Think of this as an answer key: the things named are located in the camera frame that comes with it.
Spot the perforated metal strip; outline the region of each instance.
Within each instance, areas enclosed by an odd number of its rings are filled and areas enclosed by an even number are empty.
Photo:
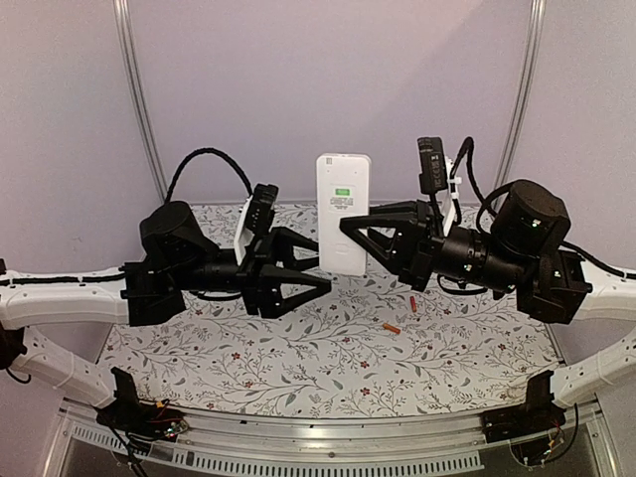
[[[121,443],[106,429],[74,423],[73,437],[82,442],[125,453]],[[455,475],[481,470],[479,452],[464,452],[445,457],[408,462],[320,464],[285,463],[227,458],[208,452],[175,446],[172,452],[162,449],[162,458],[146,456],[148,460],[172,467],[196,470],[224,476],[257,477],[418,477]]]

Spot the orange stick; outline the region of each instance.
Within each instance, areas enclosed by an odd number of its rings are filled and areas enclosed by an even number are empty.
[[[395,326],[390,325],[389,323],[385,323],[384,325],[382,325],[382,327],[385,330],[389,330],[389,331],[393,331],[394,333],[396,333],[397,335],[399,333],[401,333],[401,329],[400,328],[396,328]]]

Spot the floral tablecloth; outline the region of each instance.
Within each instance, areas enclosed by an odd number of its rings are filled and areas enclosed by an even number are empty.
[[[316,239],[314,206],[276,210],[277,224]],[[194,212],[231,246],[239,206]],[[184,296],[188,311],[167,324],[108,337],[100,365],[131,373],[142,398],[260,415],[418,415],[519,401],[529,376],[557,366],[545,326],[518,313],[514,295],[449,296],[434,279],[412,292],[371,258],[366,276],[333,276],[330,294],[277,320],[247,316],[240,300]]]

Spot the white rectangular device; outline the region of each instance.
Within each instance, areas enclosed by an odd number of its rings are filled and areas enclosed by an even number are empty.
[[[364,275],[367,252],[340,232],[340,220],[369,213],[371,159],[364,154],[323,154],[316,161],[320,268]]]

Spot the robotic arm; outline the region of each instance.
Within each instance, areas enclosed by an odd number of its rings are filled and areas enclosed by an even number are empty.
[[[570,221],[563,201],[526,180],[507,184],[485,198],[477,230],[448,226],[435,200],[454,178],[468,153],[472,176],[472,139],[464,142],[451,173],[439,138],[420,138],[420,189],[429,202],[389,204],[364,217],[342,219],[341,231],[364,248],[399,281],[423,291],[433,272],[456,283],[459,294],[492,290],[495,299],[517,294],[517,308],[544,323],[572,319],[636,320],[636,282],[606,273],[579,254],[561,249]],[[498,213],[490,204],[507,194]],[[485,211],[495,220],[489,232],[480,226]],[[393,230],[392,235],[379,231]],[[486,411],[482,423],[487,440],[510,439],[564,424],[564,410],[636,366],[636,330],[596,355],[573,366],[547,371],[529,380],[526,402]]]
[[[318,243],[286,228],[272,228],[278,189],[257,185],[242,210],[235,249],[206,238],[190,206],[171,202],[140,225],[147,253],[141,262],[90,273],[27,274],[0,267],[0,370],[36,376],[67,397],[95,407],[98,421],[148,439],[173,439],[187,428],[180,411],[139,401],[132,377],[56,345],[37,324],[102,322],[146,326],[184,311],[182,291],[225,301],[242,297],[248,314],[277,318],[331,290],[329,280],[303,270],[318,258],[297,259],[295,248]],[[308,285],[283,296],[283,284]],[[206,292],[238,292],[209,296]]]

